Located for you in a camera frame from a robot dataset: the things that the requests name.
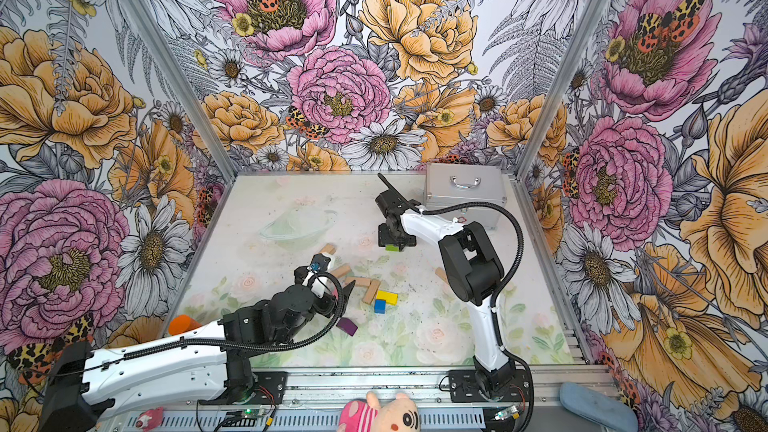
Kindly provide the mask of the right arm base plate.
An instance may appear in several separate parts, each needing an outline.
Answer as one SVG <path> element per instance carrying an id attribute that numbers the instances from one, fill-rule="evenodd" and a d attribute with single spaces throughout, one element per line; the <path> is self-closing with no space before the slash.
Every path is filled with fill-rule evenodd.
<path id="1" fill-rule="evenodd" d="M 533 381 L 522 369 L 505 367 L 493 372 L 483 368 L 453 369 L 448 372 L 449 394 L 453 403 L 503 402 L 531 400 Z"/>

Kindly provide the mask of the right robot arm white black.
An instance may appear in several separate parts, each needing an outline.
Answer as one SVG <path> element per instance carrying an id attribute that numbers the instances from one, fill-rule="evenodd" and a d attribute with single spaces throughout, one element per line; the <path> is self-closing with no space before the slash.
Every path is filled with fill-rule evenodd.
<path id="1" fill-rule="evenodd" d="M 398 252 L 420 242 L 437 248 L 448 285 L 468 308 L 478 388 L 489 400 L 501 398 L 516 378 L 516 365 L 521 362 L 504 345 L 497 307 L 501 292 L 514 277 L 524 254 L 524 235 L 518 220 L 506 208 L 485 201 L 429 210 L 406 199 L 383 174 L 377 177 L 386 186 L 375 199 L 384 217 L 378 228 L 379 245 Z M 445 217 L 471 208 L 493 210 L 512 224 L 517 251 L 508 270 L 503 269 L 484 226 L 477 221 L 460 223 Z"/>

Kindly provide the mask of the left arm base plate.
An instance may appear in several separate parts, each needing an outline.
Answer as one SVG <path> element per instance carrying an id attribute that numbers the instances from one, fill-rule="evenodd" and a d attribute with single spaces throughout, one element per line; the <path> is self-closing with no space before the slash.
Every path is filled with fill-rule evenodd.
<path id="1" fill-rule="evenodd" d="M 287 389 L 288 373 L 256 371 L 249 375 L 224 381 L 224 391 L 203 405 L 281 405 Z"/>

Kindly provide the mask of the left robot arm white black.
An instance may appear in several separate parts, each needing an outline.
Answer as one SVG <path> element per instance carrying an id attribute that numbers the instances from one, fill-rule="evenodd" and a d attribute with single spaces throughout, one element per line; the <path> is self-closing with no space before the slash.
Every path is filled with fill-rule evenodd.
<path id="1" fill-rule="evenodd" d="M 232 404 L 255 386 L 250 360 L 328 334 L 353 283 L 321 272 L 217 321 L 134 346 L 67 346 L 48 374 L 39 428 L 88 431 L 100 419 L 186 400 Z"/>

